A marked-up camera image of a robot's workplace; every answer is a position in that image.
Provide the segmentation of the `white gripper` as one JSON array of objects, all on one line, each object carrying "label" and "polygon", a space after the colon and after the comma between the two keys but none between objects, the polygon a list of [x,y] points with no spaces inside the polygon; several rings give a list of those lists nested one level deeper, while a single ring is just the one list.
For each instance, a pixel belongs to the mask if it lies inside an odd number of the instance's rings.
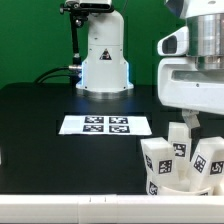
[{"label": "white gripper", "polygon": [[224,115],[224,69],[197,70],[193,59],[170,57],[158,66],[158,97],[165,106],[181,108],[196,146],[201,134],[199,112]]}]

